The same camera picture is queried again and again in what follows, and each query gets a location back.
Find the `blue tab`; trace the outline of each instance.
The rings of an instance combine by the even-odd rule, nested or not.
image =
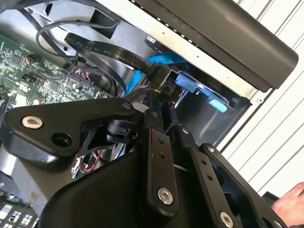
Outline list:
[[[189,76],[186,76],[184,73],[182,72],[179,73],[175,83],[191,93],[194,93],[197,89],[200,90],[203,94],[205,94],[208,97],[207,100],[208,104],[210,104],[215,109],[219,110],[221,113],[227,111],[227,104],[228,104],[227,101],[214,94],[208,87],[206,87],[202,83],[192,80]]]

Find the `silver screw head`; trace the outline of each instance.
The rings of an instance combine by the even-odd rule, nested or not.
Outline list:
[[[131,109],[130,105],[128,103],[123,103],[123,107],[125,109]]]
[[[226,212],[221,212],[219,216],[222,222],[226,225],[226,227],[233,228],[233,221]]]
[[[35,116],[27,116],[22,119],[22,125],[30,129],[39,129],[42,127],[43,122]]]
[[[152,116],[154,116],[155,118],[158,118],[158,114],[156,112],[151,112]]]
[[[281,225],[281,223],[279,223],[279,221],[274,220],[274,222],[278,228],[283,228],[283,226]]]
[[[182,128],[182,131],[184,132],[184,133],[186,133],[186,134],[189,134],[189,131],[188,131],[188,129],[186,129],[186,128]]]
[[[208,150],[209,150],[209,152],[211,152],[211,153],[214,153],[214,151],[215,151],[214,148],[212,148],[212,147],[210,147],[210,146],[208,147]]]
[[[160,201],[166,205],[171,205],[173,203],[173,196],[171,192],[169,192],[169,190],[166,188],[158,189],[157,196]]]

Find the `metal plate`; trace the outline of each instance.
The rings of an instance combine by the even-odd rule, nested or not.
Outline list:
[[[132,2],[128,0],[97,1],[188,60],[200,70],[214,77],[238,95],[250,99],[257,91],[245,80],[192,45],[191,41],[185,40],[171,28],[160,23]]]

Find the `screw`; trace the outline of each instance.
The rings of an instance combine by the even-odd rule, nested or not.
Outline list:
[[[226,212],[221,212],[219,216],[222,222],[226,225],[226,227],[233,228],[233,221]]]
[[[130,105],[128,103],[123,103],[123,107],[125,109],[131,109]]]
[[[182,128],[182,131],[184,132],[184,133],[186,133],[186,134],[189,134],[189,131],[188,131],[188,129],[186,129],[186,128]]]
[[[166,188],[158,189],[157,196],[160,201],[166,205],[171,205],[173,203],[173,196],[171,192],[169,192],[169,190]]]
[[[132,139],[136,139],[138,137],[138,133],[137,132],[134,132],[131,136]]]
[[[154,116],[155,118],[158,118],[158,114],[156,112],[151,112],[152,116]]]
[[[214,153],[214,151],[215,151],[211,146],[209,146],[207,149],[208,149],[209,152],[211,152],[211,153]]]
[[[38,129],[43,125],[42,120],[35,116],[24,117],[21,122],[23,126],[30,129]]]
[[[283,228],[283,226],[281,225],[281,223],[279,223],[277,220],[274,220],[274,222],[275,222],[275,224],[276,224],[276,226],[278,228]]]
[[[258,98],[256,102],[257,102],[258,104],[261,104],[261,103],[263,103],[263,102],[264,102],[264,99],[262,99],[262,98]]]

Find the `black panel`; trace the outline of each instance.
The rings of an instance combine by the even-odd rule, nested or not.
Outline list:
[[[136,0],[254,87],[279,88],[298,55],[232,0]]]
[[[204,94],[188,93],[176,108],[178,120],[192,133],[195,143],[211,143],[217,146],[235,123],[249,108],[250,102],[241,99],[235,109],[228,107],[224,113],[207,103]]]

